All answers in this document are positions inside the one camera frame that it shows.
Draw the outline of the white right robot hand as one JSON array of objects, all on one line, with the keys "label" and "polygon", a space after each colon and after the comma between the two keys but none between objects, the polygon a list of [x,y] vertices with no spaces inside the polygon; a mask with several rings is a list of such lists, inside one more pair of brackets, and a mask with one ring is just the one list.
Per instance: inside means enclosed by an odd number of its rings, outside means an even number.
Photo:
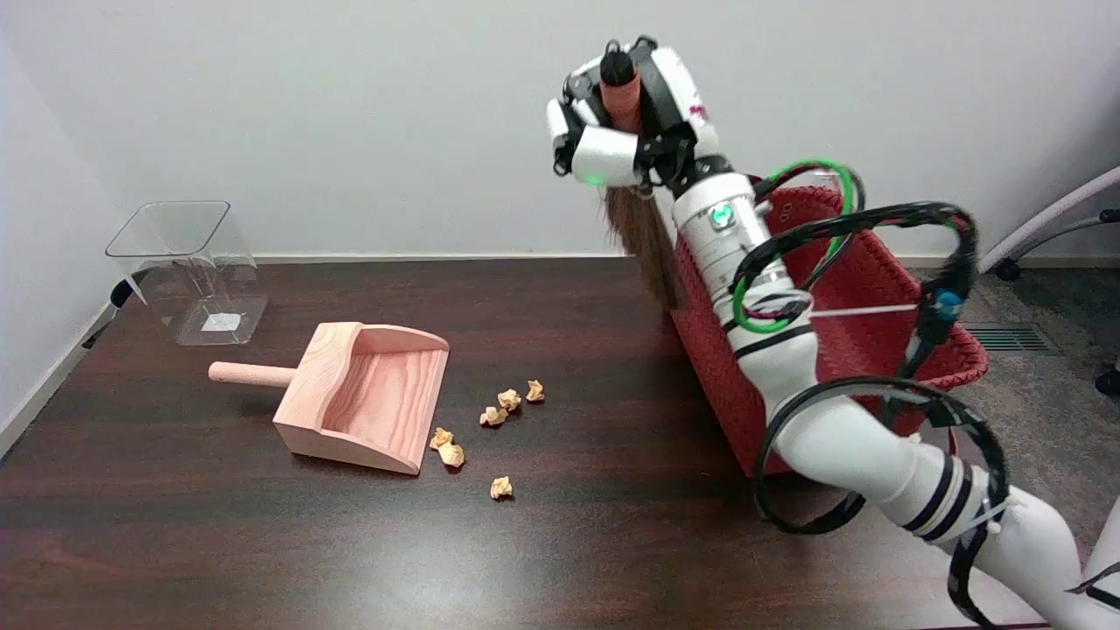
[{"label": "white right robot hand", "polygon": [[679,53],[648,37],[612,40],[569,73],[545,123],[556,175],[587,185],[661,186],[681,197],[732,170]]}]

